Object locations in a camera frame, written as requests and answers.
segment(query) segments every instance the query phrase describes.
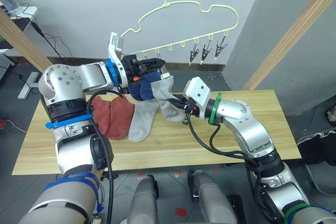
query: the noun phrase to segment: green tape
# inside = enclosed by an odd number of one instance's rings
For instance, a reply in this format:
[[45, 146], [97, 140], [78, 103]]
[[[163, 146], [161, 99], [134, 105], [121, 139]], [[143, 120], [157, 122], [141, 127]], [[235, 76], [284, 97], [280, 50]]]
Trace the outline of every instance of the green tape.
[[306, 207], [310, 207], [308, 204], [306, 203], [301, 203], [301, 204], [297, 204], [291, 208], [289, 208], [287, 210], [287, 212], [285, 213], [285, 224], [288, 223], [288, 218], [294, 213], [296, 212], [297, 210], [300, 210], [302, 208], [306, 208]]
[[215, 120], [216, 112], [217, 112], [217, 109], [218, 109], [218, 106], [219, 106], [219, 103], [221, 102], [221, 100], [222, 100], [222, 93], [218, 93], [218, 95], [216, 96], [215, 104], [212, 107], [212, 112], [211, 112], [210, 119], [208, 121], [208, 123], [210, 125], [214, 125], [214, 120]]

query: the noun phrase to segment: red sock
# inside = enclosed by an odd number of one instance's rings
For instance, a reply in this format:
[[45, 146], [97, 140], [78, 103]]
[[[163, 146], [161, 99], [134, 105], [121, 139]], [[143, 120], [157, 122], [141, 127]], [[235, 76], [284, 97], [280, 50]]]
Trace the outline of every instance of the red sock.
[[110, 129], [106, 136], [113, 140], [120, 140], [128, 136], [135, 105], [124, 98], [114, 98], [111, 101]]
[[92, 101], [94, 107], [93, 119], [98, 124], [101, 134], [106, 135], [110, 128], [110, 105], [111, 102], [102, 100], [97, 96]]

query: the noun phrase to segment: gray floor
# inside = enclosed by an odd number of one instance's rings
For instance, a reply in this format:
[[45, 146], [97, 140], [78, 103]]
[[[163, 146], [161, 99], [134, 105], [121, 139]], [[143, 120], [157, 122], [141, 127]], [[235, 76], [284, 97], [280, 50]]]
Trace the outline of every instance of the gray floor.
[[[24, 79], [34, 68], [30, 65], [17, 65], [13, 72], [21, 73]], [[228, 86], [220, 73], [203, 71], [170, 71], [174, 75], [174, 92], [181, 92], [188, 79], [200, 76], [212, 91], [228, 90]], [[30, 94], [27, 100], [16, 97], [23, 86], [18, 76], [10, 74], [0, 86], [0, 118], [13, 120], [18, 126], [27, 129], [38, 102], [37, 94]], [[291, 130], [296, 139], [310, 133], [324, 131], [330, 128], [324, 112], [334, 105], [336, 100], [329, 101], [299, 115], [287, 117]], [[55, 180], [56, 175], [12, 176], [11, 172], [23, 142], [25, 134], [8, 125], [0, 131], [0, 223], [18, 223], [32, 203], [43, 191], [47, 183]], [[227, 195], [241, 195], [244, 203], [245, 216], [248, 223], [266, 223], [251, 199], [248, 189], [245, 169], [242, 164], [230, 167], [223, 165], [206, 165], [194, 167], [170, 167], [158, 169], [133, 170], [120, 172], [114, 181], [113, 221], [117, 223], [127, 217], [132, 195], [141, 177], [154, 175], [159, 183], [160, 197], [157, 201], [160, 223], [179, 223], [202, 221], [200, 208], [189, 200], [186, 176], [189, 169], [202, 169], [210, 174]], [[311, 165], [318, 183], [323, 188], [335, 186], [336, 169], [325, 163]], [[297, 180], [307, 193], [312, 205], [336, 209], [336, 198], [319, 195], [307, 181], [305, 170], [299, 166], [292, 169]], [[108, 193], [108, 183], [103, 182]], [[187, 215], [180, 217], [175, 214], [176, 208], [186, 209]]]

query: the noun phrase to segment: sock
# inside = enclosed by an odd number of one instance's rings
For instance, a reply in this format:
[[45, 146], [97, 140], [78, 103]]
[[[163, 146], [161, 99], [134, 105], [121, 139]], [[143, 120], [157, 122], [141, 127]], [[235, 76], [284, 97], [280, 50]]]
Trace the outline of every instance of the sock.
[[140, 96], [143, 100], [154, 99], [151, 82], [161, 80], [160, 72], [155, 71], [144, 75], [140, 84]]
[[143, 101], [143, 99], [140, 96], [140, 85], [141, 81], [138, 81], [135, 84], [128, 85], [128, 90], [130, 91], [130, 94], [137, 101]]
[[128, 133], [129, 140], [140, 142], [148, 137], [158, 107], [159, 105], [155, 100], [146, 100], [136, 103], [134, 116]]
[[106, 135], [110, 128], [110, 101], [104, 101], [97, 96], [92, 101], [93, 119], [98, 124], [99, 131], [101, 134]]
[[134, 114], [133, 103], [126, 97], [116, 97], [111, 101], [110, 128], [106, 134], [109, 139], [120, 140], [127, 137]]
[[176, 98], [172, 94], [174, 78], [172, 76], [161, 81], [152, 82], [152, 91], [154, 97], [158, 100], [163, 116], [171, 122], [182, 121], [185, 118], [184, 110], [172, 105], [167, 99]]

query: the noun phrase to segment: clothes hanger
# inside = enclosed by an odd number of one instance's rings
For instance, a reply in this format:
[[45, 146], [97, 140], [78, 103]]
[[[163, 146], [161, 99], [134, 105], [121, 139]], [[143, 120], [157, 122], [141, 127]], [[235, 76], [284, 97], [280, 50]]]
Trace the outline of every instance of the clothes hanger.
[[177, 41], [177, 42], [174, 42], [174, 43], [169, 43], [169, 44], [166, 44], [166, 45], [163, 45], [163, 46], [158, 46], [158, 47], [144, 49], [144, 50], [137, 51], [137, 52], [132, 52], [131, 54], [125, 54], [125, 53], [123, 53], [124, 55], [136, 55], [136, 54], [143, 53], [144, 56], [147, 57], [149, 51], [153, 51], [154, 50], [157, 54], [159, 54], [160, 53], [160, 49], [161, 48], [165, 48], [165, 47], [167, 47], [169, 51], [172, 51], [173, 50], [173, 46], [175, 46], [175, 45], [180, 44], [181, 47], [185, 47], [185, 43], [186, 42], [193, 40], [193, 41], [195, 41], [197, 43], [197, 41], [199, 41], [200, 38], [204, 38], [206, 36], [209, 38], [209, 40], [212, 40], [214, 38], [214, 35], [215, 34], [219, 34], [219, 33], [223, 33], [224, 36], [227, 36], [228, 31], [233, 30], [234, 28], [236, 28], [237, 25], [238, 25], [238, 23], [239, 23], [239, 15], [238, 15], [237, 11], [234, 8], [232, 8], [231, 6], [228, 6], [228, 5], [213, 4], [213, 5], [211, 5], [209, 7], [208, 10], [203, 10], [200, 2], [197, 2], [197, 1], [191, 1], [191, 0], [174, 1], [174, 2], [167, 2], [166, 0], [163, 0], [163, 1], [164, 1], [164, 3], [163, 3], [162, 6], [151, 10], [150, 12], [146, 13], [145, 15], [143, 15], [139, 19], [139, 21], [138, 21], [139, 28], [137, 30], [134, 30], [133, 28], [129, 28], [123, 34], [121, 34], [121, 37], [125, 37], [125, 35], [128, 34], [131, 31], [137, 34], [138, 32], [140, 32], [142, 30], [142, 21], [146, 17], [148, 17], [149, 15], [151, 15], [151, 14], [153, 14], [153, 13], [155, 13], [155, 12], [161, 10], [161, 9], [169, 8], [172, 5], [178, 5], [178, 4], [195, 4], [195, 5], [198, 6], [198, 10], [201, 13], [209, 13], [212, 10], [212, 8], [215, 8], [215, 7], [230, 9], [235, 14], [235, 16], [236, 16], [236, 24], [234, 26], [230, 27], [230, 28], [225, 28], [225, 29], [222, 29], [222, 30], [219, 30], [219, 31], [214, 31], [212, 33], [196, 36], [196, 37], [193, 37], [193, 38], [190, 38], [190, 39], [180, 40], [180, 41]]

